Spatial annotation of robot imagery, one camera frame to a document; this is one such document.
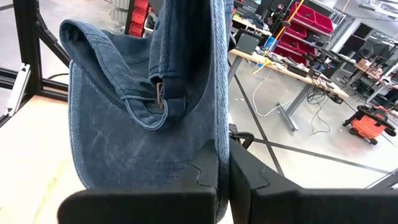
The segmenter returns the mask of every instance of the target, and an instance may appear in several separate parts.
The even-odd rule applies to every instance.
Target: gray desk leg
[[[354,75],[354,77],[347,83],[347,85],[352,85],[355,80],[357,80],[362,75],[362,73],[362,71],[358,70],[358,73]]]
[[[343,67],[344,67],[346,64],[347,64],[347,62],[340,63],[340,66],[336,69],[336,71],[334,72],[333,75],[338,74],[338,73],[341,71],[341,69],[343,69]]]
[[[234,78],[234,75],[239,67],[239,65],[242,62],[242,57],[241,56],[236,56],[234,59],[234,62],[231,65],[231,68],[229,68],[228,71],[228,84],[231,83],[232,79]]]
[[[311,87],[312,87],[311,84],[306,84],[305,87],[301,90],[301,92],[297,95],[297,97],[293,100],[292,104],[287,108],[287,110],[285,110],[283,106],[280,106],[281,103],[276,104],[278,106],[279,112],[285,119],[291,131],[299,130],[299,127],[297,127],[297,124],[294,122],[291,116],[293,115],[294,111],[301,105],[304,99],[306,99],[307,90]]]
[[[381,85],[371,96],[366,99],[366,103],[369,103],[375,96],[377,96],[386,86]]]

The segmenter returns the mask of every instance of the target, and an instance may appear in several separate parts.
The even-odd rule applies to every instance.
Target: workbench
[[[240,24],[245,25],[246,26],[245,29],[248,29],[248,27],[250,27],[250,28],[252,28],[252,29],[254,29],[256,31],[261,32],[264,35],[272,36],[272,33],[269,32],[268,30],[258,29],[254,24],[250,23],[249,21],[243,19],[242,17],[240,17],[238,15],[235,15],[232,20],[235,21],[235,22],[238,22]]]
[[[231,50],[230,53],[231,54],[235,54],[236,57],[235,57],[232,65],[231,65],[231,68],[229,69],[229,72],[228,72],[228,81],[229,82],[234,77],[234,74],[236,73],[236,71],[237,71],[240,63],[242,62],[243,58],[248,59],[248,60],[253,61],[253,62],[256,62],[256,63],[260,63],[260,64],[265,64],[265,62],[266,62],[266,58],[263,57],[262,55],[257,54],[257,53],[253,53],[252,55],[248,55],[248,54],[246,54],[244,52],[241,52],[241,51],[238,51],[236,49]],[[312,79],[310,77],[303,77],[303,76],[298,75],[298,74],[296,74],[294,72],[291,72],[291,71],[287,70],[284,65],[278,64],[278,63],[275,63],[275,62],[270,64],[270,65],[265,65],[265,67],[270,68],[272,70],[275,70],[277,72],[280,72],[280,73],[282,73],[284,75],[288,75],[288,76],[290,76],[292,78],[298,79],[298,80],[306,83],[304,88],[301,90],[301,92],[297,95],[297,97],[293,100],[292,104],[290,104],[290,106],[286,110],[281,106],[282,103],[278,102],[276,104],[278,106],[278,109],[279,109],[280,113],[282,114],[283,118],[285,119],[286,123],[288,124],[290,130],[298,131],[299,128],[296,125],[295,121],[292,119],[292,115],[296,111],[296,109],[302,104],[302,102],[306,99],[307,93],[308,93],[308,89],[313,86],[314,79]],[[333,94],[336,94],[336,95],[338,95],[341,98],[348,98],[349,97],[349,95],[347,93],[345,93],[343,90],[341,90],[334,83],[331,83],[333,88],[328,88],[326,86],[326,82],[323,81],[320,78],[317,80],[317,84],[318,83],[320,83],[320,88],[328,90],[329,92],[331,92]]]
[[[378,85],[376,87],[376,89],[374,90],[373,94],[370,95],[367,99],[366,99],[366,103],[369,103],[371,100],[373,100],[374,97],[376,97],[381,91],[383,91],[385,88],[391,89],[391,88],[395,88],[398,89],[397,85],[393,85],[391,83],[387,83],[385,81],[379,80],[379,77],[377,77],[375,74],[367,71],[366,69],[360,67],[358,64],[354,65],[356,67],[356,71],[355,71],[355,75],[352,77],[352,79],[348,82],[347,85],[352,85],[357,79],[360,78],[360,76],[365,73],[369,78],[372,78],[375,81],[378,81],[380,83],[380,85]]]

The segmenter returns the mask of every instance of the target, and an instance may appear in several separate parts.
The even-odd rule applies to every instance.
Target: wire
[[[328,97],[328,98],[325,100],[325,102],[324,102],[323,105],[320,105],[320,104],[319,104],[319,105],[320,105],[320,106],[319,106],[319,110],[315,113],[314,117],[313,117],[312,120],[311,120],[312,134],[316,134],[316,133],[330,133],[330,131],[331,131],[329,124],[328,124],[326,121],[324,121],[321,117],[319,117],[319,112],[322,110],[323,106],[328,102],[329,99],[330,99],[330,98]],[[328,126],[328,130],[327,130],[327,131],[320,130],[320,131],[315,131],[315,132],[314,132],[315,128],[314,128],[314,126],[313,126],[313,120],[315,119],[315,117],[317,117],[317,118],[318,118],[320,121],[322,121],[326,126]]]
[[[53,78],[60,77],[60,76],[63,76],[63,75],[69,75],[69,73],[61,73],[61,74],[52,75],[52,76],[48,77],[47,79],[51,80]]]
[[[313,78],[312,79],[312,85],[313,85],[312,90],[311,91],[309,91],[309,89],[307,90],[307,102],[309,104],[311,104],[311,105],[318,105],[319,106],[319,110],[315,113],[315,115],[313,116],[313,118],[311,120],[312,134],[329,133],[331,131],[329,124],[325,120],[323,120],[321,117],[319,117],[319,112],[321,112],[323,106],[329,100],[329,97],[326,97],[327,89],[325,89],[325,86],[322,86],[322,81],[320,81],[319,78]],[[324,131],[324,130],[314,131],[315,127],[313,125],[313,121],[314,121],[315,117],[317,117],[320,121],[322,121],[325,125],[328,126],[328,130],[327,131]]]
[[[343,13],[344,10],[346,10],[346,7],[347,7],[348,3],[349,3],[349,0],[347,0],[346,5],[344,6],[344,8],[343,8],[343,10],[341,11],[341,13]]]
[[[274,65],[275,65],[276,68],[278,68],[278,70],[283,70],[283,69],[287,68],[287,66],[284,66],[284,65],[282,65],[283,68],[279,68],[278,67],[278,63],[274,63]]]
[[[291,98],[289,101],[286,101],[285,103],[282,103],[281,105],[278,105],[278,106],[276,106],[276,107],[274,107],[272,110],[270,110],[267,114],[265,114],[265,115],[263,115],[263,114],[260,114],[259,113],[259,111],[258,111],[258,109],[257,109],[257,105],[256,105],[256,101],[255,101],[255,99],[254,99],[254,96],[255,96],[255,94],[256,94],[256,91],[258,90],[258,88],[261,86],[261,84],[263,84],[267,79],[268,79],[268,77],[269,77],[269,75],[271,74],[271,69],[269,70],[269,73],[268,73],[268,76],[262,81],[262,82],[260,82],[260,84],[256,87],[256,89],[254,90],[254,92],[253,92],[253,105],[254,105],[254,109],[256,110],[256,113],[257,113],[257,115],[258,116],[261,116],[261,117],[266,117],[266,116],[268,116],[269,114],[271,114],[274,110],[276,110],[278,107],[280,107],[280,106],[285,106],[287,103],[289,103],[290,101],[292,101],[292,100],[294,100],[296,97],[297,97],[297,95],[299,94],[299,90],[301,89],[301,86],[303,86],[303,84],[301,84],[299,87],[298,87],[298,89],[297,89],[297,91],[296,91],[296,93],[295,93],[295,95],[293,96],[293,98]]]
[[[347,106],[349,106],[353,111],[356,111],[351,105],[349,105],[345,100],[343,100],[343,102],[347,105]]]

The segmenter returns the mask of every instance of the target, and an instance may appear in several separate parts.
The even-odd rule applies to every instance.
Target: red storage bin
[[[315,23],[313,25],[315,28],[322,30],[323,32],[330,34],[333,32],[333,23],[331,19],[324,16],[318,12],[315,12]]]
[[[276,47],[273,51],[273,53],[280,55],[282,57],[290,57],[290,52],[288,52],[287,50],[284,50],[280,47]]]
[[[286,32],[293,34],[296,37],[300,37],[301,39],[305,39],[307,37],[307,29],[294,23],[287,28]]]
[[[303,42],[298,43],[298,53],[304,54],[304,53],[311,53],[315,55],[315,49],[307,44],[304,44]]]
[[[280,38],[278,45],[281,45],[289,50],[296,52],[298,50],[298,40],[293,37],[289,37],[288,35],[283,35]]]
[[[146,8],[137,7],[134,10],[134,14],[138,14],[138,15],[141,15],[141,16],[145,16],[146,13],[147,13]]]
[[[138,15],[138,14],[133,14],[131,21],[135,22],[136,24],[144,24],[145,22],[145,16]]]
[[[137,7],[137,8],[143,8],[143,9],[147,9],[147,7],[148,7],[148,0],[135,0],[134,1],[134,5]]]
[[[296,2],[294,6],[292,7],[292,10],[290,10],[290,15],[293,14],[294,11],[296,11],[297,6],[299,6],[299,3]],[[315,11],[311,9],[310,7],[304,6],[303,4],[300,6],[300,9],[297,11],[296,15],[294,16],[295,19],[298,19],[302,22],[305,22],[308,25],[313,25],[316,23],[315,20]]]
[[[290,57],[293,59],[295,63],[302,63],[303,65],[307,65],[307,60],[301,56],[292,54]]]

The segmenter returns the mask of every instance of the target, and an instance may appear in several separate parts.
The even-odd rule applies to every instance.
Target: orange shop vacuum
[[[347,119],[343,126],[351,124],[349,133],[368,139],[370,144],[376,145],[376,137],[385,131],[390,136],[395,136],[395,128],[387,122],[387,110],[382,106],[358,106],[358,111]]]

